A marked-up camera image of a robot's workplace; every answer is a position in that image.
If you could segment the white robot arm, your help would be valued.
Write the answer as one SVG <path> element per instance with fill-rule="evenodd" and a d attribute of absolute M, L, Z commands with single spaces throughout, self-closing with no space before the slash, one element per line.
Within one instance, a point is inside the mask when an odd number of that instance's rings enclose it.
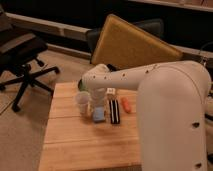
<path fill-rule="evenodd" d="M 211 77 L 194 61 L 109 72 L 99 64 L 82 76 L 90 90 L 135 90 L 142 171 L 208 171 L 205 113 Z"/>

